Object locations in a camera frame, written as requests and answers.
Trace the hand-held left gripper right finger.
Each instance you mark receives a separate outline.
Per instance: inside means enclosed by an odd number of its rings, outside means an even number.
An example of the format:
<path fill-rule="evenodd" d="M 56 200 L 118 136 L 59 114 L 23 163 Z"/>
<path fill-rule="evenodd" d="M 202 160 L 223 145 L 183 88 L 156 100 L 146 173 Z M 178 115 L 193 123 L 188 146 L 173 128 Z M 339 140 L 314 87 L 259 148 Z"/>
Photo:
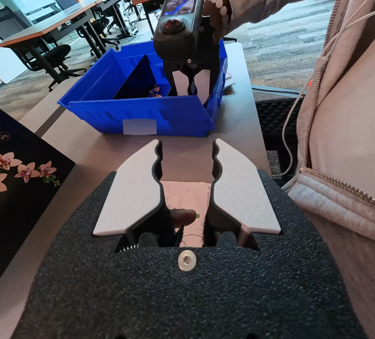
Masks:
<path fill-rule="evenodd" d="M 212 158 L 208 245 L 218 245 L 226 232 L 237 246 L 256 246 L 255 234 L 282 235 L 256 166 L 222 139 L 213 141 Z"/>

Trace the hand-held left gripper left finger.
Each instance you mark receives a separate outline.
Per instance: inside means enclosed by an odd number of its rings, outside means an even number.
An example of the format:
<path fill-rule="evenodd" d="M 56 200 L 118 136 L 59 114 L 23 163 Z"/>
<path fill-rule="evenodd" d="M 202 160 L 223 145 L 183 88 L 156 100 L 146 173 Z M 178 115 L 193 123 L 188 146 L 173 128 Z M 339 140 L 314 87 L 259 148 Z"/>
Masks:
<path fill-rule="evenodd" d="M 93 230 L 94 236 L 136 230 L 165 207 L 162 141 L 152 140 L 117 169 Z"/>

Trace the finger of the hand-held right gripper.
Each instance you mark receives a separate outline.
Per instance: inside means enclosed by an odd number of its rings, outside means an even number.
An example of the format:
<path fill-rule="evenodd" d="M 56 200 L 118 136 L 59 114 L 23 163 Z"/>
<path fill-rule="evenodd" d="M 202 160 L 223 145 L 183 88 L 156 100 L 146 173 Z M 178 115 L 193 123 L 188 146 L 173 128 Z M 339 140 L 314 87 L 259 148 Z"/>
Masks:
<path fill-rule="evenodd" d="M 191 95 L 191 70 L 176 70 L 172 72 L 177 96 Z"/>
<path fill-rule="evenodd" d="M 195 69 L 194 70 L 194 85 L 196 88 L 196 95 L 202 104 L 207 104 L 210 96 L 210 70 Z"/>

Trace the blue plastic bin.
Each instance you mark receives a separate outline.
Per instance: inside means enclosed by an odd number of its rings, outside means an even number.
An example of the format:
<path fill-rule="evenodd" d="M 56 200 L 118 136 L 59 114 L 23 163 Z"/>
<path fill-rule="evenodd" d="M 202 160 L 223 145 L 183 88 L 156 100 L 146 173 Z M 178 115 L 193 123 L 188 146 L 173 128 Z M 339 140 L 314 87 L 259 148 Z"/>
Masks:
<path fill-rule="evenodd" d="M 206 137 L 215 128 L 228 66 L 224 43 L 219 47 L 220 72 L 206 107 L 195 95 L 171 95 L 152 41 L 106 51 L 57 103 L 100 133 L 130 134 L 124 120 L 149 119 L 155 135 Z M 160 98 L 149 96 L 155 84 Z"/>

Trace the long wood-top office desk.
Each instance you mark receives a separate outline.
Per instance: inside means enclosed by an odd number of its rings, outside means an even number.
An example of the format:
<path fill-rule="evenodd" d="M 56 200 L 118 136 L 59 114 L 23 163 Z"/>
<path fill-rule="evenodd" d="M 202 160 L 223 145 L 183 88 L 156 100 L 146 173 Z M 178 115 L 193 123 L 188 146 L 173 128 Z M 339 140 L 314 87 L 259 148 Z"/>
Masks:
<path fill-rule="evenodd" d="M 45 70 L 58 84 L 66 79 L 65 75 L 57 73 L 50 63 L 35 49 L 35 40 L 46 35 L 51 35 L 55 40 L 66 36 L 69 32 L 79 27 L 84 29 L 84 37 L 93 49 L 97 58 L 106 53 L 106 48 L 101 42 L 98 34 L 91 25 L 94 18 L 92 8 L 100 5 L 104 0 L 83 0 L 73 6 L 55 14 L 35 25 L 13 34 L 1 42 L 1 47 L 11 49 L 25 48 L 35 58 L 36 62 Z"/>

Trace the person's right hand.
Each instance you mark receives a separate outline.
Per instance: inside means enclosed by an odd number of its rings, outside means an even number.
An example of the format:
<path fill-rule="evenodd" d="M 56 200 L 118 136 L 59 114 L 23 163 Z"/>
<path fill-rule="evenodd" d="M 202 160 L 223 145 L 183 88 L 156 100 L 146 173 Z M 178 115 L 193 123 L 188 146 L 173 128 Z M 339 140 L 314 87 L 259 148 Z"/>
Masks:
<path fill-rule="evenodd" d="M 232 16 L 232 9 L 229 0 L 222 0 L 223 6 L 227 8 L 227 23 L 222 21 L 223 16 L 220 14 L 220 10 L 211 1 L 205 1 L 203 7 L 203 15 L 210 17 L 210 25 L 215 29 L 214 31 L 214 43 L 219 44 L 220 40 L 225 36 L 228 31 L 229 21 Z"/>

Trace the person's left hand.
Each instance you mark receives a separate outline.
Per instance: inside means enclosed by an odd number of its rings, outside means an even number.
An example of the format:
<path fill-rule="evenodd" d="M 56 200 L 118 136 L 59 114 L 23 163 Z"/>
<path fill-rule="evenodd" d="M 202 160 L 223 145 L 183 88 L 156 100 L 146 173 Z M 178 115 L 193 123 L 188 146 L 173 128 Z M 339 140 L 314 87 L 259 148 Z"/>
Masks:
<path fill-rule="evenodd" d="M 170 214 L 175 229 L 189 226 L 197 219 L 197 213 L 191 209 L 172 209 Z"/>

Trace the white instruction booklet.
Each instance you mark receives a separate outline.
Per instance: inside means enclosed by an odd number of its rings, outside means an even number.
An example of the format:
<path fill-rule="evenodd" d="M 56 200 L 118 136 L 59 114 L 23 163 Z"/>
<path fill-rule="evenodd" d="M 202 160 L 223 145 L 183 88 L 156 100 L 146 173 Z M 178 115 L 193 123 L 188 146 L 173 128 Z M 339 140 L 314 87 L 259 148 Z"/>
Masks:
<path fill-rule="evenodd" d="M 196 220 L 184 227 L 180 247 L 201 248 L 205 215 L 209 206 L 211 183 L 161 181 L 169 209 L 191 209 Z"/>

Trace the dark orchid picture box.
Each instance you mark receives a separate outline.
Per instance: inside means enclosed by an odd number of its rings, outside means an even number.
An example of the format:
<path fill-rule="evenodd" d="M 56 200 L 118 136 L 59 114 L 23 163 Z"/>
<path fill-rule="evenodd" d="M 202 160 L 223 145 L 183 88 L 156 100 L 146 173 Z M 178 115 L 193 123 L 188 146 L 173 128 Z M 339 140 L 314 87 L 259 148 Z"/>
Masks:
<path fill-rule="evenodd" d="M 75 163 L 2 110 L 0 131 L 2 275 Z"/>

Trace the person's beige zip jacket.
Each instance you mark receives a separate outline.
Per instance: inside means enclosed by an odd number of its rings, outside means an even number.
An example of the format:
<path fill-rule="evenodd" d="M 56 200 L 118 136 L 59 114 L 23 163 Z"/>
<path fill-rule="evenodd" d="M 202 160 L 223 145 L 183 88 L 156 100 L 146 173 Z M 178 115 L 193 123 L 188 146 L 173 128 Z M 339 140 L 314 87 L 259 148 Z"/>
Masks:
<path fill-rule="evenodd" d="M 297 119 L 289 197 L 314 224 L 368 338 L 375 334 L 374 0 L 337 0 Z"/>

